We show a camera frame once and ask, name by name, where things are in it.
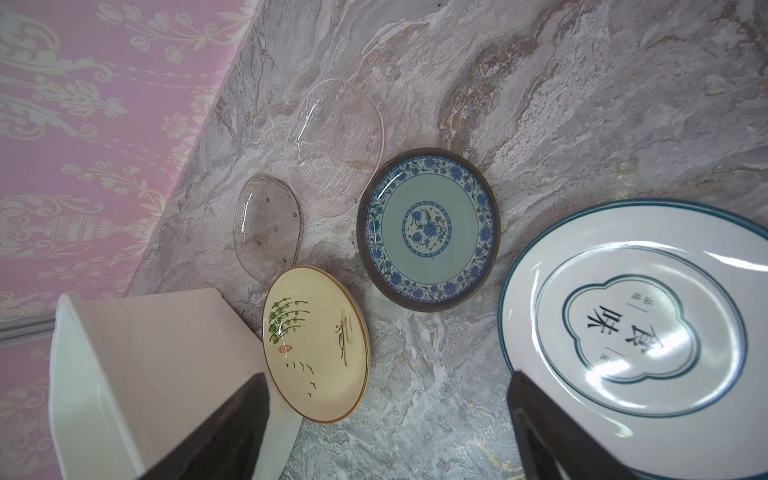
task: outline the oval plate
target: oval plate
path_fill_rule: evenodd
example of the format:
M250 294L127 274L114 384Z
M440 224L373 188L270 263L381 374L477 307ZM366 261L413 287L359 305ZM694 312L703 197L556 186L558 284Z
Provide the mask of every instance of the oval plate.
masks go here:
M262 318L277 389L306 419L333 423L357 407L368 382L366 322L346 288L313 266L277 277Z
M502 288L510 370L641 477L765 475L766 240L749 220L678 200L561 220Z
M498 208L468 161L420 148L375 175L357 212L357 243L371 280L411 310L436 312L468 299L498 250Z

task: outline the marble surface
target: marble surface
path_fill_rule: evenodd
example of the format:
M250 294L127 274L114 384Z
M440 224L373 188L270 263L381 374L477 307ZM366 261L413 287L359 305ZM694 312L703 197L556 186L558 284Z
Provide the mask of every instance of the marble surface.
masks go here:
M304 421L283 478L522 478L496 306L525 243L602 201L676 197L768 224L764 0L286 0L266 3L130 293L219 289L258 329L267 285L232 247L248 177L284 177L303 96L344 78L378 104L384 159L443 147L488 179L502 219L485 285L414 313L370 282L355 209L307 214L299 263L344 282L367 317L359 408Z

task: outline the small transparent dish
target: small transparent dish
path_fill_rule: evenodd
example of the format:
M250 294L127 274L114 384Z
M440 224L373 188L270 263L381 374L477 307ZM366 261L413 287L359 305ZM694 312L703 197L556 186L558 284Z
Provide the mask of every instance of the small transparent dish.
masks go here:
M282 181L266 174L248 179L237 199L235 254L254 279L271 282L296 263L301 209Z
M379 168L384 124L355 85L320 82L298 108L286 139L286 179L306 207L323 217L355 204Z

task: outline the floral wallpaper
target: floral wallpaper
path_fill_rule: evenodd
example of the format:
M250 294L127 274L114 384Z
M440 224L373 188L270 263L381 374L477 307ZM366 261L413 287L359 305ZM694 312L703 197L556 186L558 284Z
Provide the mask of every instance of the floral wallpaper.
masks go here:
M0 478L61 480L48 424L51 337L0 348Z
M262 1L0 2L0 321L125 293Z

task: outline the dish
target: dish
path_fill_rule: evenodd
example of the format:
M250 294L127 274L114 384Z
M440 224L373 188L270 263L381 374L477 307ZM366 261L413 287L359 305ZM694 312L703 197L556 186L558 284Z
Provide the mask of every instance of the dish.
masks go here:
M264 355L286 402L333 423L357 407L368 382L368 329L346 288L313 266L277 277L262 318Z
M523 249L502 288L507 364L641 477L768 476L751 446L768 442L766 240L680 200L571 215Z
M435 312L468 299L498 250L498 208L480 172L437 148L407 151L371 180L357 243L374 284L395 303Z
M253 175L237 199L233 225L235 254L256 280L267 283L296 263L301 237L301 210L280 180Z
M354 205L379 167L384 123L370 98L348 81L320 82L301 102L286 139L286 179L316 214Z

